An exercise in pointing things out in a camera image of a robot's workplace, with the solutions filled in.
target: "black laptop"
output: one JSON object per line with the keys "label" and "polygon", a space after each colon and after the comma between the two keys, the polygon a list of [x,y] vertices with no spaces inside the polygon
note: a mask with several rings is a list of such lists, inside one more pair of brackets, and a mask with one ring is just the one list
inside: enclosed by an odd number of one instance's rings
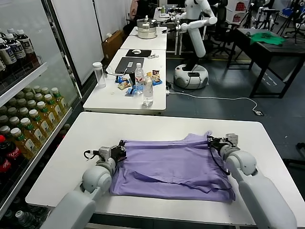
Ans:
{"label": "black laptop", "polygon": [[133,73],[137,68],[137,63],[141,63],[143,67],[144,58],[138,57],[122,57],[120,63],[115,69],[116,74],[129,74]]}

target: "red bottle cap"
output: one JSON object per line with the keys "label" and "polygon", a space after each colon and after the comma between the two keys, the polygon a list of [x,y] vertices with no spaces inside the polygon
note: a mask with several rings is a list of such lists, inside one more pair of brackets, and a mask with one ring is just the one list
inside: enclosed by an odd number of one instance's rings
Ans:
{"label": "red bottle cap", "polygon": [[3,135],[0,135],[0,143],[5,141],[5,137]]}

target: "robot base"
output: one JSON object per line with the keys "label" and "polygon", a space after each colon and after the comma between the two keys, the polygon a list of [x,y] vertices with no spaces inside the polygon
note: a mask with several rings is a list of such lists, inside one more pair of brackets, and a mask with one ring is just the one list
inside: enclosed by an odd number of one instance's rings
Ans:
{"label": "robot base", "polygon": [[[175,68],[173,83],[183,89],[200,89],[205,87],[209,81],[208,71],[200,65],[195,65],[193,71],[183,71],[186,64],[181,64]],[[198,73],[199,76],[189,76],[188,73]]]}

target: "white cable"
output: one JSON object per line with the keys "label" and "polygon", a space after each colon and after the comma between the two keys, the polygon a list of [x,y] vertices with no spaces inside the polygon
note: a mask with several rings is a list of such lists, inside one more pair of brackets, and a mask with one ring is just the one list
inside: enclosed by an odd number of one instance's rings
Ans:
{"label": "white cable", "polygon": [[209,96],[200,97],[200,96],[194,96],[194,95],[191,95],[191,94],[186,94],[186,93],[181,93],[181,92],[170,92],[170,94],[183,94],[183,95],[188,95],[190,97],[197,98],[197,99],[224,99],[224,100],[247,99],[247,100],[250,100],[251,102],[253,102],[255,104],[255,106],[253,107],[252,111],[255,112],[255,113],[261,113],[260,111],[255,110],[255,108],[257,107],[256,101],[254,101],[252,99],[249,99],[249,98],[245,98],[245,97],[231,99],[231,98],[218,98],[218,97],[209,97]]}

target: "purple shirt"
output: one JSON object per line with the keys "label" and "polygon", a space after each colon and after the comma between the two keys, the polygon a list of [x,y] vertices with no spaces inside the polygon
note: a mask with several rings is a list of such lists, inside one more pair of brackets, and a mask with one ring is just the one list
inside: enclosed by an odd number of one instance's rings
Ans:
{"label": "purple shirt", "polygon": [[[206,136],[180,141],[126,141],[110,192],[115,195],[230,202],[235,194],[227,175],[215,164]],[[218,164],[224,162],[213,151]]]}

